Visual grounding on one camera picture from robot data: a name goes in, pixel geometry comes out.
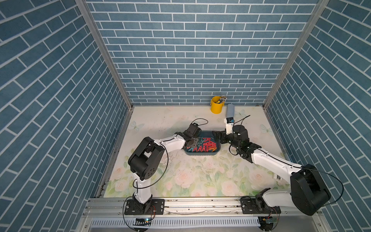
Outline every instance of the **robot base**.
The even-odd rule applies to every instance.
[[[164,199],[152,199],[152,197],[144,204],[137,201],[135,197],[127,200],[125,215],[148,215],[151,214],[150,207],[153,205],[156,208],[156,215],[164,214]]]
[[[264,214],[264,213],[267,213],[267,214],[270,214],[271,213],[271,210],[272,211],[272,214],[275,214],[277,212],[277,214],[280,214],[281,213],[281,209],[280,207],[278,206],[275,206],[275,207],[268,207],[262,198],[260,198],[260,193],[256,195],[256,197],[254,196],[248,196],[248,197],[242,197],[240,199],[240,202],[241,202],[241,207],[242,207],[242,213],[243,214]]]

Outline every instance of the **black mounting plate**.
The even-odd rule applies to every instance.
[[[152,199],[151,205],[156,208],[156,215],[164,214],[165,199]],[[140,212],[134,210],[134,202],[132,199],[126,201],[125,215],[143,215]]]
[[[242,208],[242,213],[243,214],[270,214],[270,209],[265,209],[261,212],[259,212],[256,207],[255,207],[255,197],[246,197],[246,198],[241,198],[241,208]],[[277,214],[281,213],[281,209],[278,206],[273,207],[276,211]]]

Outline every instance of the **black cable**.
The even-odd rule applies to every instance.
[[[261,149],[259,149],[259,148],[250,147],[249,149],[252,149],[252,148],[253,148],[253,149],[258,149],[258,150],[264,152],[265,154],[269,155],[271,158],[273,158],[273,159],[275,159],[275,160],[278,160],[278,161],[280,161],[280,162],[282,162],[282,163],[284,163],[284,164],[286,164],[286,165],[289,165],[289,166],[291,166],[291,167],[295,167],[294,165],[288,164],[288,163],[286,163],[286,162],[283,162],[282,160],[279,160],[279,159],[277,159],[277,158],[271,156],[270,154],[266,153],[265,151],[263,151],[263,150],[261,150]],[[340,196],[339,196],[335,201],[333,201],[333,202],[331,202],[331,203],[328,203],[328,204],[325,204],[325,205],[323,205],[323,206],[327,206],[327,205],[334,204],[335,202],[337,202],[338,200],[340,200],[340,198],[343,196],[343,193],[344,193],[344,184],[343,184],[343,183],[341,182],[341,180],[339,180],[336,176],[331,175],[330,173],[327,173],[327,172],[325,172],[325,171],[320,171],[320,170],[315,170],[315,169],[307,169],[307,168],[303,168],[303,167],[295,167],[295,168],[297,168],[297,169],[303,169],[303,170],[310,170],[310,171],[317,171],[317,172],[320,172],[320,173],[324,173],[324,174],[327,174],[327,175],[329,175],[329,176],[332,176],[332,177],[335,178],[337,181],[339,181],[339,183],[341,184],[341,187],[342,187],[342,190],[341,190],[341,194],[340,194]]]
[[[125,207],[125,202],[128,200],[129,197],[133,197],[134,195],[132,196],[128,196],[125,201],[124,201],[124,205],[122,206],[122,218],[124,219],[124,222],[125,222],[125,225],[127,225],[127,227],[129,227],[130,229],[134,230],[135,232],[138,232],[138,230],[135,230],[134,227],[130,227],[127,223],[126,223],[126,220],[125,220],[125,216],[124,216],[124,207]],[[148,221],[152,221],[153,219],[155,219],[155,215],[153,215],[153,218],[150,218]],[[151,223],[144,223],[144,224],[140,224],[140,226],[145,226],[145,225],[150,225]]]
[[[124,201],[124,205],[122,206],[122,218],[124,219],[124,222],[125,222],[125,225],[127,225],[127,227],[129,227],[130,229],[138,232],[137,230],[135,230],[134,228],[130,227],[127,223],[126,223],[126,220],[125,220],[125,217],[124,217],[124,207],[125,207],[125,202],[128,200],[129,197],[132,197],[132,196],[128,196],[125,201]]]
[[[137,194],[138,194],[138,179],[135,179],[134,181],[133,181],[133,185],[134,185],[134,182],[135,181],[137,181]]]
[[[204,119],[204,118],[196,118],[195,120],[193,120],[193,121],[191,122],[191,124],[192,124],[194,121],[196,121],[197,119],[203,119],[203,120],[207,121],[207,123],[200,124],[199,126],[206,125],[206,124],[209,123],[207,119]]]
[[[277,225],[278,225],[278,222],[279,222],[279,217],[280,217],[280,215],[278,215],[278,218],[277,218],[277,222],[276,222],[276,225],[272,228],[272,230],[274,230],[276,227],[277,227]]]
[[[249,116],[250,116],[250,115],[249,115]],[[244,118],[242,119],[242,121],[241,121],[241,125],[242,125],[242,123],[243,123],[243,120],[244,120],[245,118],[247,118],[247,117],[248,117],[248,116],[246,116],[246,117],[244,117]],[[238,133],[241,133],[241,127],[240,127]]]
[[[237,154],[233,154],[233,153],[231,152],[231,146],[232,146],[232,145],[229,145],[229,149],[228,149],[228,150],[229,150],[229,153],[231,153],[231,154],[234,155],[234,156],[237,156],[238,153],[237,153]]]
[[[167,166],[169,165],[169,154],[167,153],[167,149],[166,149],[166,147],[165,147],[164,145],[161,144],[161,146],[163,146],[163,147],[165,148],[166,155],[167,155],[167,163],[166,163],[166,167],[165,167],[164,172],[162,173],[162,175],[160,176],[160,178],[159,178],[158,180],[156,180],[155,183],[157,183],[159,180],[161,180],[161,178],[164,176],[164,174],[165,174],[165,172],[166,172],[166,170],[167,170]],[[153,183],[153,184],[151,184],[151,185],[148,185],[148,186],[146,186],[146,187],[143,187],[143,188],[138,188],[138,187],[135,187],[135,186],[134,186],[134,182],[133,182],[133,187],[136,188],[137,190],[138,190],[138,189],[145,189],[145,188],[148,188],[148,187],[153,186],[155,183]]]
[[[238,123],[238,122],[240,122],[240,121],[243,121],[245,118],[250,117],[250,116],[251,116],[251,115],[248,115],[248,116],[244,117],[243,119],[241,119],[241,120],[239,120],[239,121],[237,121],[237,122],[234,122],[233,125],[235,125],[236,123]]]
[[[172,139],[169,139],[169,140],[163,140],[163,141],[160,141],[161,143],[162,142],[167,142],[167,141],[171,141],[171,140],[173,140],[173,139],[175,139],[175,137],[173,137]]]

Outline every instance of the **ventilated metal panel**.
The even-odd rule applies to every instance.
[[[136,218],[125,218],[129,226],[133,226]],[[138,222],[136,228],[148,228],[140,226]],[[260,226],[258,217],[165,217],[152,220],[151,229],[177,229],[194,227],[224,227],[224,226]],[[118,218],[94,218],[91,228],[121,228],[126,227],[124,220]]]

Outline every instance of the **metal bracket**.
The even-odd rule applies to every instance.
[[[243,214],[270,214],[270,209],[263,210],[262,212],[258,211],[255,207],[255,198],[254,197],[247,197],[247,198],[241,198],[241,208]],[[277,212],[278,214],[281,213],[281,209],[278,206],[273,207],[276,211],[273,211],[273,213]]]
[[[155,207],[156,215],[164,214],[165,199],[152,199],[151,205]],[[142,215],[142,213],[135,211],[132,199],[126,201],[125,215]]]
[[[198,138],[193,138],[192,143],[188,145],[188,147],[196,148],[198,144]]]

